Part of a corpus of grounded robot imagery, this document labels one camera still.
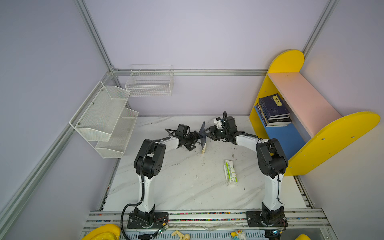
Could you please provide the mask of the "blue file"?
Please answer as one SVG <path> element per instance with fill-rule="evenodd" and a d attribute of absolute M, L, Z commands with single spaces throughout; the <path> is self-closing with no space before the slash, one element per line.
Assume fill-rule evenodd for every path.
<path fill-rule="evenodd" d="M 292 120 L 290 117 L 284 118 L 284 119 L 268 119 L 267 116 L 264 114 L 262 108 L 259 106 L 259 104 L 256 104 L 255 108 L 259 111 L 261 114 L 264 122 L 266 125 L 288 125 L 292 123 Z"/>
<path fill-rule="evenodd" d="M 206 135 L 206 125 L 205 122 L 202 123 L 202 126 L 199 130 L 199 135 L 201 136 L 200 141 L 201 141 L 201 146 L 202 146 L 202 151 L 201 154 L 204 154 L 206 151 L 207 147 L 207 135 Z"/>

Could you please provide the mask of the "black deer cover book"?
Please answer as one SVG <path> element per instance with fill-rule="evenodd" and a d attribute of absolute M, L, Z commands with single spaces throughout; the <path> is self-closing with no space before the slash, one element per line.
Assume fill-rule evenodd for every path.
<path fill-rule="evenodd" d="M 292 120 L 290 117 L 285 118 L 285 119 L 272 119 L 268 120 L 263 111 L 261 110 L 260 106 L 256 104 L 255 109 L 257 110 L 259 117 L 261 118 L 262 123 L 264 124 L 265 127 L 286 127 L 289 124 L 292 123 Z"/>

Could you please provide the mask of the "dark blue file underneath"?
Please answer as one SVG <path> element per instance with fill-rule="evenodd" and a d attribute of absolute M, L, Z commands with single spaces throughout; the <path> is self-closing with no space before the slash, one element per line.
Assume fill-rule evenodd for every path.
<path fill-rule="evenodd" d="M 268 120 L 285 119 L 291 114 L 286 104 L 278 94 L 259 98 L 259 105 Z"/>

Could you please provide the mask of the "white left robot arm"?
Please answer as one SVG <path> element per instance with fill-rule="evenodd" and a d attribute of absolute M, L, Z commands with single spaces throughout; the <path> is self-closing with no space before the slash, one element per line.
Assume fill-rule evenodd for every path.
<path fill-rule="evenodd" d="M 126 204 L 121 217 L 124 217 L 128 208 L 134 208 L 134 214 L 137 218 L 146 222 L 154 219 L 156 206 L 154 197 L 155 177 L 162 169 L 165 153 L 181 147 L 192 151 L 196 148 L 196 143 L 199 140 L 202 140 L 201 145 L 203 146 L 206 142 L 205 130 L 205 124 L 202 124 L 198 132 L 191 132 L 189 126 L 180 124 L 176 130 L 165 129 L 168 133 L 165 138 L 143 141 L 134 161 L 134 168 L 140 183 L 139 201 L 135 204 Z"/>

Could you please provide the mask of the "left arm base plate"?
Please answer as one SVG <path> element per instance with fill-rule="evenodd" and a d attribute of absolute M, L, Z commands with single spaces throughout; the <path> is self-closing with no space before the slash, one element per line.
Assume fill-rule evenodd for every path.
<path fill-rule="evenodd" d="M 167 224 L 169 220 L 169 213 L 155 212 L 153 216 L 146 216 L 140 218 L 135 213 L 130 213 L 128 223 L 125 224 L 127 229 L 160 229 Z"/>

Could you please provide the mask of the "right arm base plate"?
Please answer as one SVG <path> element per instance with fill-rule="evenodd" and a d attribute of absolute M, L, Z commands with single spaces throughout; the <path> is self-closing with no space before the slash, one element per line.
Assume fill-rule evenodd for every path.
<path fill-rule="evenodd" d="M 246 219 L 249 227 L 287 227 L 288 222 L 284 212 L 276 211 L 247 211 Z"/>

